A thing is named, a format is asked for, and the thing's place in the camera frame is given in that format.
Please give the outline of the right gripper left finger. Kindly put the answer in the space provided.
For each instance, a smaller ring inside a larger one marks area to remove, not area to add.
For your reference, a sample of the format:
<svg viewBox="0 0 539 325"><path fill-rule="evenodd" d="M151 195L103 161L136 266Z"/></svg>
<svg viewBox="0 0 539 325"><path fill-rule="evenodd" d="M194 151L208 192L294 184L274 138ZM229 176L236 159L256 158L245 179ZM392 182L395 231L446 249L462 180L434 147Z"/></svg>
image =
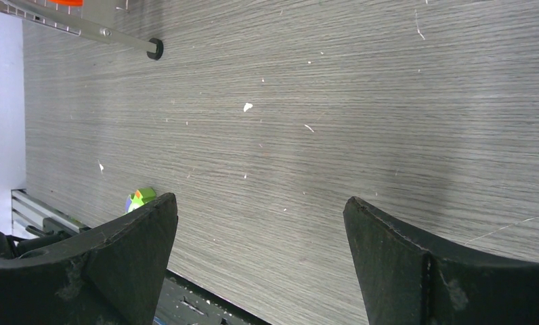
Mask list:
<svg viewBox="0 0 539 325"><path fill-rule="evenodd" d="M177 223L166 193L20 256L0 232L0 324L151 324Z"/></svg>

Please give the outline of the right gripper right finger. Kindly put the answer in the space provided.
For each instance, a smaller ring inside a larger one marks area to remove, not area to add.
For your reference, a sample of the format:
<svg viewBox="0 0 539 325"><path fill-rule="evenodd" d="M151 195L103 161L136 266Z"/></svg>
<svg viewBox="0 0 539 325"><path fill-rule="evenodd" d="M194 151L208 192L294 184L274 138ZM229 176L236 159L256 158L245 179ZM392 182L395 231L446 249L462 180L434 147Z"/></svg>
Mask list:
<svg viewBox="0 0 539 325"><path fill-rule="evenodd" d="M370 324L539 324L539 263L446 240L358 197L343 218Z"/></svg>

